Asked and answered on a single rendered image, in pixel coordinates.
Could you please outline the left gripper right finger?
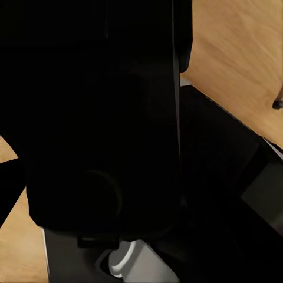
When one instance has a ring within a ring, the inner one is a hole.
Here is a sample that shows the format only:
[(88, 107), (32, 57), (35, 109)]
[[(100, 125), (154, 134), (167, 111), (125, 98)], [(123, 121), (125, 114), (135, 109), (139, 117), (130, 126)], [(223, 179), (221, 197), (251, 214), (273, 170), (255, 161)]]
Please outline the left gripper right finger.
[(205, 283), (283, 283), (283, 236), (204, 163), (181, 171)]

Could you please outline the digital camera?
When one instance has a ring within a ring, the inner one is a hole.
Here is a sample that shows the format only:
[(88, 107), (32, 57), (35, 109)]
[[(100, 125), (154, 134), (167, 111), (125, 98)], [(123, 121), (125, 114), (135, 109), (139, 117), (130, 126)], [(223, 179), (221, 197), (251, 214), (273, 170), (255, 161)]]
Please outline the digital camera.
[(78, 248), (177, 227), (192, 0), (0, 0), (0, 135), (29, 215)]

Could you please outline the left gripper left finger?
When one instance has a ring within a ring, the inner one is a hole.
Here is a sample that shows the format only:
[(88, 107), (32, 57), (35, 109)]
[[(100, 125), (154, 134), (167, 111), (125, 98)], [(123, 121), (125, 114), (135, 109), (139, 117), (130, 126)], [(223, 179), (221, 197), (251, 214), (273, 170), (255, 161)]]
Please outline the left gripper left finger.
[(17, 159), (0, 163), (0, 228), (26, 187), (26, 168)]

